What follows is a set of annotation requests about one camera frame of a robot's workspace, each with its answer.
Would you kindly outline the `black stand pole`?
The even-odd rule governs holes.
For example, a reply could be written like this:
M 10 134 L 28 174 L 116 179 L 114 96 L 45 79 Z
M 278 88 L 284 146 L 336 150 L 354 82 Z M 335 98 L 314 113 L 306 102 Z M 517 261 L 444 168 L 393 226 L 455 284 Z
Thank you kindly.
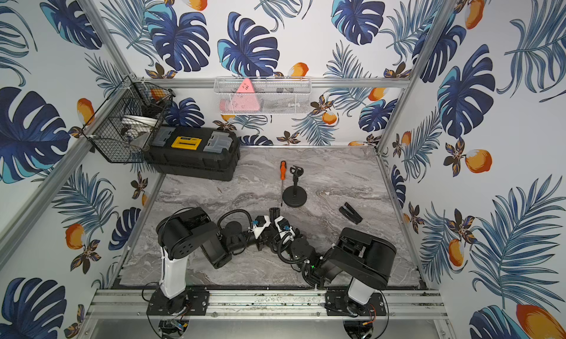
M 281 212 L 280 212 L 280 208 L 278 207 L 272 207 L 269 208 L 269 218 L 270 221 L 272 223 L 275 223 L 275 221 L 281 216 Z
M 299 188 L 299 178 L 304 174 L 304 169 L 300 166 L 291 166 L 290 173 L 293 175 L 293 194 L 296 194 Z

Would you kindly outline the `black round base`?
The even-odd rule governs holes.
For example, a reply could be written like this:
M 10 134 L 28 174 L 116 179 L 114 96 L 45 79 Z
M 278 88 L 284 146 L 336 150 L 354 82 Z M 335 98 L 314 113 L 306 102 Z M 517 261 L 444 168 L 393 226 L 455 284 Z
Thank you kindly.
M 291 208 L 299 208 L 306 203 L 307 193 L 300 186 L 290 186 L 283 191 L 282 200 L 285 205 Z

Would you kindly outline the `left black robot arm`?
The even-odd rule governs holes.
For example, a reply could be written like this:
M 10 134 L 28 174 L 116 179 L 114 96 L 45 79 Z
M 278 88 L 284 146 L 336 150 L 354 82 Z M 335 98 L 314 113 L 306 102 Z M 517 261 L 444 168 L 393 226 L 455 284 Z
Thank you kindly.
M 194 251 L 202 250 L 218 269 L 259 241 L 270 226 L 269 216 L 252 218 L 245 209 L 231 210 L 217 222 L 201 207 L 178 210 L 156 227 L 162 249 L 161 294 L 173 300 L 185 293 L 187 262 Z

